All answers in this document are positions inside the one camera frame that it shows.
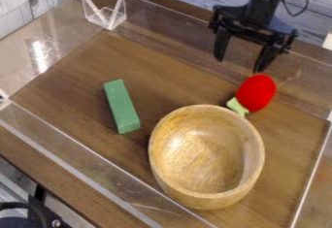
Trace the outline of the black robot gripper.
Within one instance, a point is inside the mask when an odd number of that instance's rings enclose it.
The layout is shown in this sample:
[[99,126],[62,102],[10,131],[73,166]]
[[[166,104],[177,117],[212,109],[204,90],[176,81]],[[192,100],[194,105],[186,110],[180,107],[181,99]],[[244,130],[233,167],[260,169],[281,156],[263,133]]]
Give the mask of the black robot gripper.
[[284,0],[249,0],[243,6],[213,7],[209,28],[216,34],[215,56],[219,61],[224,60],[232,36],[264,47],[255,64],[255,73],[264,72],[279,54],[291,49],[298,30],[275,15],[283,2]]

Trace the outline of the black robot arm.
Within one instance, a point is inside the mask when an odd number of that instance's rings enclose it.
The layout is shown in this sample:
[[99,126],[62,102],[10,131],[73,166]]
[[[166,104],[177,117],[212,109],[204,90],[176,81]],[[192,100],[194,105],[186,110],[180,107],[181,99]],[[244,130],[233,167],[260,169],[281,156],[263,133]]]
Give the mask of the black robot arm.
[[[209,28],[216,34],[215,57],[219,61],[224,60],[232,36],[263,46],[255,73],[264,72],[277,56],[289,52],[299,30],[275,15],[279,3],[287,5],[285,0],[249,0],[243,6],[213,7]],[[289,16],[299,16],[308,5],[310,0],[306,0],[300,12],[292,13],[287,6],[285,11]]]

